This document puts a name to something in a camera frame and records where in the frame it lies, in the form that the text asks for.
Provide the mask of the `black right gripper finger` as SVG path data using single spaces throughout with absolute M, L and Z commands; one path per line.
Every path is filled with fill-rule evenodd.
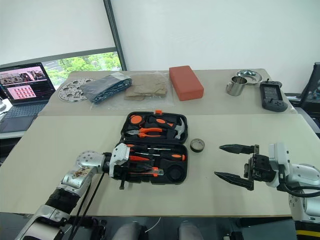
M 239 187 L 246 188 L 249 191 L 254 190 L 254 182 L 250 179 L 241 178 L 239 175 L 227 173 L 227 172 L 217 172 L 215 171 L 214 174 L 221 178 L 222 180 L 225 180 L 226 182 L 236 185 Z
M 233 154 L 253 154 L 255 152 L 254 145 L 241 145 L 241 144 L 225 144 L 219 146 L 219 149 L 233 153 Z

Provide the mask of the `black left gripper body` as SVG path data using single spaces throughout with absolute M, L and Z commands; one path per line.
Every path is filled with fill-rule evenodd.
M 130 163 L 126 162 L 121 165 L 110 165 L 109 176 L 115 180 L 120 180 L 120 190 L 125 189 L 125 182 L 128 179 Z

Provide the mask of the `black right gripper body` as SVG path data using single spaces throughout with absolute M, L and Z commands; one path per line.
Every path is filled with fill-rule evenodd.
M 273 169 L 271 167 L 269 158 L 265 155 L 259 154 L 259 145 L 252 145 L 246 148 L 246 154 L 252 154 L 248 163 L 244 165 L 244 177 L 252 182 L 254 181 L 270 183 L 273 180 Z

